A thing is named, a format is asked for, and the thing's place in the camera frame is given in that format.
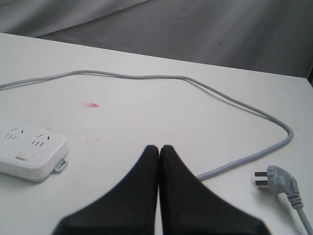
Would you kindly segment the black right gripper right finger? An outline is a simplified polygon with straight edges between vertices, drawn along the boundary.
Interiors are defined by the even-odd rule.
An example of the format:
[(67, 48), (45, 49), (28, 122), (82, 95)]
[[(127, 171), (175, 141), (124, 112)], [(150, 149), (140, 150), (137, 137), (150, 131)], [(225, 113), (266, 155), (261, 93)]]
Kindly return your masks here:
[(165, 235), (258, 235), (259, 219), (224, 201), (186, 167), (171, 145), (159, 159), (159, 195)]

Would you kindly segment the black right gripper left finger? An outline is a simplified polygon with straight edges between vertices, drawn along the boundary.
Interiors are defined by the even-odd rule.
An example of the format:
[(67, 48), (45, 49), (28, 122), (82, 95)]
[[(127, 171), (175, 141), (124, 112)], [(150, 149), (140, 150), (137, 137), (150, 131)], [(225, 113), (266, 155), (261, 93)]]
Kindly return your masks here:
[(64, 217), (57, 235), (153, 235), (158, 194), (158, 148), (145, 147), (129, 173), (108, 193)]

